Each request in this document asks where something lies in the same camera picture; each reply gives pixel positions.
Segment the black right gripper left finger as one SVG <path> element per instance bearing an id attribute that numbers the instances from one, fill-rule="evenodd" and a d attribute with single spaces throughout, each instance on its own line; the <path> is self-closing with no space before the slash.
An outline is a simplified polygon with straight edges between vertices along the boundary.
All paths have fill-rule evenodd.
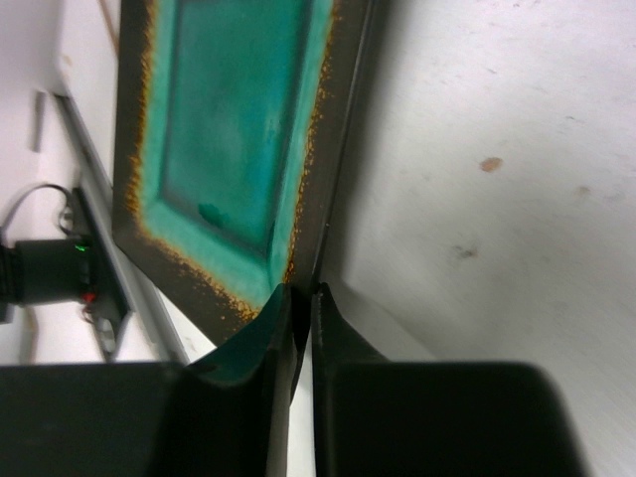
<path id="1" fill-rule="evenodd" d="M 199 361 L 5 367 L 5 476 L 282 476 L 292 295 Z"/>

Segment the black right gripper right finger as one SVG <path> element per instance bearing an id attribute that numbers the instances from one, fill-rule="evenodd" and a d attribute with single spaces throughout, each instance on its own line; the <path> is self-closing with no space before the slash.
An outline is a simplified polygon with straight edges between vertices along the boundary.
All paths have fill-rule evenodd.
<path id="1" fill-rule="evenodd" d="M 315 466 L 320 476 L 584 476 L 547 374 L 525 363 L 396 362 L 312 299 Z"/>

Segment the green square plate dark rim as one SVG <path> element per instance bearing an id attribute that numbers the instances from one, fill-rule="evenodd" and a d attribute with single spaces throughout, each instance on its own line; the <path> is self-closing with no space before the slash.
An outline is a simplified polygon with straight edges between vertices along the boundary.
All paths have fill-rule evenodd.
<path id="1" fill-rule="evenodd" d="M 125 1 L 113 204 L 124 247 L 212 343 L 313 292 L 371 1 Z"/>

